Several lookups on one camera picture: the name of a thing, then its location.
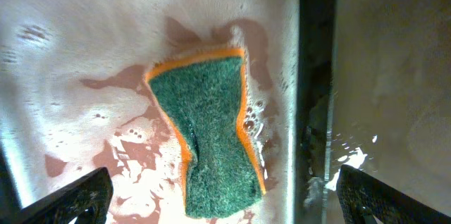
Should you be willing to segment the green orange scrub sponge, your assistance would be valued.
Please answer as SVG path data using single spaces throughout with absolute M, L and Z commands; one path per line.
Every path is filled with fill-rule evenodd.
M 266 193 L 245 129 L 246 70 L 245 50 L 229 48 L 167 60 L 145 75 L 180 145 L 180 184 L 191 218 L 227 218 Z

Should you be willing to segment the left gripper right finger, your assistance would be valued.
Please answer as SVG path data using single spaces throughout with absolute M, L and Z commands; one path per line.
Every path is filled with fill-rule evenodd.
M 349 165 L 340 167 L 336 192 L 346 224 L 450 222 L 449 216 Z

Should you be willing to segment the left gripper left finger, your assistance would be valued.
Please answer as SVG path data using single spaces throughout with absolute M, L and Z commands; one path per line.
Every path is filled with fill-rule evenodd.
M 98 168 L 17 213 L 12 224 L 105 224 L 113 185 L 105 167 Z

